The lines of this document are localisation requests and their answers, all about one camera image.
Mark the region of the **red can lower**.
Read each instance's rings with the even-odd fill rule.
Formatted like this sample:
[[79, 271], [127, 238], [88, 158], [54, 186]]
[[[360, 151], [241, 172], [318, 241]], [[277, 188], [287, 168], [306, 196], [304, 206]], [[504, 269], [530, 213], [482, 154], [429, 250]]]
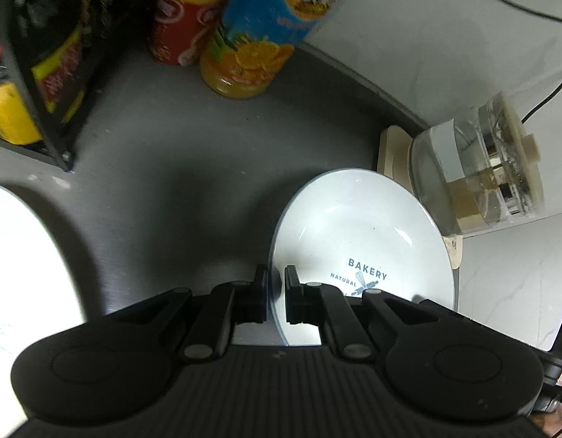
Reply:
[[226, 0], [158, 0], [150, 46], [160, 64], [187, 66], [203, 50]]

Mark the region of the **white Bakery print plate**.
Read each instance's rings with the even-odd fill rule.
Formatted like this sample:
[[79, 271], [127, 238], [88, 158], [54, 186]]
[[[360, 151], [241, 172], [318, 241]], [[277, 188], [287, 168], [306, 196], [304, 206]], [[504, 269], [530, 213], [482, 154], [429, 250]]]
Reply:
[[454, 276], [436, 224], [403, 186], [375, 171], [339, 169], [307, 182], [284, 209], [269, 255], [271, 304], [282, 342], [320, 344], [317, 327], [286, 319], [284, 272], [338, 287], [346, 297], [384, 290], [455, 307]]

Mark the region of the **glass electric kettle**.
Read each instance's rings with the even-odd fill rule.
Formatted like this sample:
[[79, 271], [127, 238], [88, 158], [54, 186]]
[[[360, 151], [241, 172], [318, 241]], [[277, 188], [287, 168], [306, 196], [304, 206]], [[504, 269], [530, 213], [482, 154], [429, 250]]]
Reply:
[[505, 93], [418, 135], [410, 182], [445, 236], [489, 230], [544, 207], [540, 154]]

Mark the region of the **black metal kitchen rack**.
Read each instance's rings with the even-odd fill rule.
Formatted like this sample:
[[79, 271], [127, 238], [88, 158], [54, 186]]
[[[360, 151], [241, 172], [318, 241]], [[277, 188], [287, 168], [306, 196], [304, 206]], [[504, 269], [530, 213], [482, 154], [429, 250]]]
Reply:
[[0, 147], [72, 170], [110, 42], [111, 0], [0, 0]]

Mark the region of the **orange juice bottle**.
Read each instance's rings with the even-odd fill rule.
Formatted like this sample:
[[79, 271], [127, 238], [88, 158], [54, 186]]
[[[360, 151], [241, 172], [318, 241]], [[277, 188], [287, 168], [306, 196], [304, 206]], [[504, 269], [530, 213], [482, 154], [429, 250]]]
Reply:
[[228, 0], [200, 56], [203, 81], [232, 99], [263, 93], [338, 1]]

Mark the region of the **white plate brown motif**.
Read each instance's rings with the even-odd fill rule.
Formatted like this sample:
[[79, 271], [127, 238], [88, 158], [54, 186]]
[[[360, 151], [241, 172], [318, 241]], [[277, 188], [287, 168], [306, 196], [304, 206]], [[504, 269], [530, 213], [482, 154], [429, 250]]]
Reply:
[[42, 220], [0, 185], [0, 437], [25, 421], [11, 367], [30, 344], [85, 321], [72, 275]]

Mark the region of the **large soy sauce bottle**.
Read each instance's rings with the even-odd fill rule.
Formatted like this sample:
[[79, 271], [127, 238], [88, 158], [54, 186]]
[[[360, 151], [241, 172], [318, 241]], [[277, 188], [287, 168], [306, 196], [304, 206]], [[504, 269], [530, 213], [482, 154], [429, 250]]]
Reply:
[[[40, 95], [50, 113], [60, 106], [68, 108], [60, 124], [67, 124], [85, 97], [80, 76], [82, 62], [82, 27], [76, 26], [70, 36], [55, 49], [37, 59], [31, 71]], [[0, 138], [12, 145], [32, 145], [42, 135], [1, 63], [0, 48]]]

